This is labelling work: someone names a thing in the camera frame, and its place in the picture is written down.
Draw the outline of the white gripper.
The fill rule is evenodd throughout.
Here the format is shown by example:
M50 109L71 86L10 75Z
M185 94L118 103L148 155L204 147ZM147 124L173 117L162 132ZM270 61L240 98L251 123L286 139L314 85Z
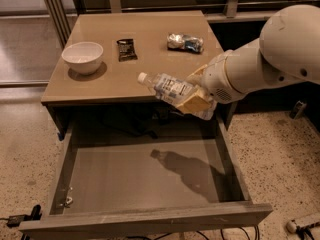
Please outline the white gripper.
M196 86L190 94L187 94L176 108L184 114L192 114L209 109L212 106L212 98L221 104L229 104L245 97L232 84L227 75L226 62L231 50L214 57L209 64L204 64L190 74L186 81Z

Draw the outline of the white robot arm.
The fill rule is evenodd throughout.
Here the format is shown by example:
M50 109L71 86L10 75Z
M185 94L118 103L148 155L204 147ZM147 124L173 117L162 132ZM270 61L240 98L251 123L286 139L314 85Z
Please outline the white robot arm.
M294 5L278 11L257 39L215 56L187 81L195 89L177 105L184 114L212 111L218 103L262 89L320 84L320 8Z

